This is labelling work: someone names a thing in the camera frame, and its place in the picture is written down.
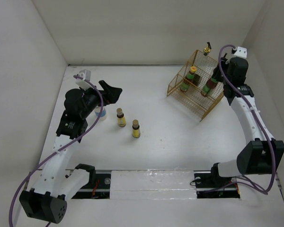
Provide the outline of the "red sauce bottle green label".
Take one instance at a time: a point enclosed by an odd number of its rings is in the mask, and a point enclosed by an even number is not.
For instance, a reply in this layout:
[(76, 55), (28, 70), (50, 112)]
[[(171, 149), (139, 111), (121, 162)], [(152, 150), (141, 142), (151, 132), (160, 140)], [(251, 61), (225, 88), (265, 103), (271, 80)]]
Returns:
[(209, 96), (216, 88), (218, 81), (215, 78), (209, 78), (201, 90), (203, 96)]

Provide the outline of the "short glass cruet gold spout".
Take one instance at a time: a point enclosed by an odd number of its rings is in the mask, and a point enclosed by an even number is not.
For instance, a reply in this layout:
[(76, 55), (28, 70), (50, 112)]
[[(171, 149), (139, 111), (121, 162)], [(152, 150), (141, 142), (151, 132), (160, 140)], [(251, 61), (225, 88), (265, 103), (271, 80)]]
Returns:
[(193, 79), (193, 84), (195, 86), (199, 86), (202, 80), (201, 72), (205, 71), (210, 74), (210, 63), (212, 59), (209, 57), (211, 52), (211, 44), (207, 42), (207, 46), (202, 50), (196, 50), (194, 57), (193, 57), (193, 65), (197, 67), (197, 73)]

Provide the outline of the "red sauce bottle yellow cap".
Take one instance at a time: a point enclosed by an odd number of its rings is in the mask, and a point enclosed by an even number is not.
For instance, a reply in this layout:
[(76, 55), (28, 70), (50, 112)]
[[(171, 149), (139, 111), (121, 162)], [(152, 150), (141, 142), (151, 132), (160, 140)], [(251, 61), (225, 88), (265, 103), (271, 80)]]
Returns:
[(195, 78), (195, 74), (197, 72), (197, 67), (196, 66), (191, 66), (190, 70), (188, 73), (185, 75), (181, 85), (180, 85), (180, 90), (182, 92), (188, 91), (190, 85), (193, 82), (193, 79)]

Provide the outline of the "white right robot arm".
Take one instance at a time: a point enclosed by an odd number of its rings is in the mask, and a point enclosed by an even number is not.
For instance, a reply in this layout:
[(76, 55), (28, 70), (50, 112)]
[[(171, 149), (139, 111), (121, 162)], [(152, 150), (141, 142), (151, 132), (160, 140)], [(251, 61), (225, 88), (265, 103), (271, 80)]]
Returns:
[(213, 76), (223, 83), (223, 93), (243, 129), (246, 145), (237, 158), (215, 163), (209, 180), (218, 188), (232, 185), (231, 179), (267, 194), (284, 153), (284, 142), (276, 140), (266, 128), (256, 107), (254, 93), (245, 83), (248, 62), (238, 56), (219, 59)]

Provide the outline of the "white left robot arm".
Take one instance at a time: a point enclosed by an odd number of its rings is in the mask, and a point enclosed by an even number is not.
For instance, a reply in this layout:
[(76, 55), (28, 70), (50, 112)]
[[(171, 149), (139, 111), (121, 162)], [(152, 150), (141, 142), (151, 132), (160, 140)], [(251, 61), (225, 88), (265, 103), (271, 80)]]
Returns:
[(96, 107), (103, 111), (106, 105), (115, 104), (123, 91), (103, 80), (99, 84), (102, 90), (87, 82), (87, 88), (74, 88), (65, 94), (65, 110), (56, 131), (53, 152), (40, 163), (43, 169), (32, 188), (22, 191), (19, 197), (29, 218), (60, 223), (67, 210), (67, 202), (79, 189), (97, 183), (94, 166), (78, 164), (68, 177), (65, 172), (75, 152), (71, 145), (81, 142), (82, 137), (93, 128), (88, 126), (87, 117)]

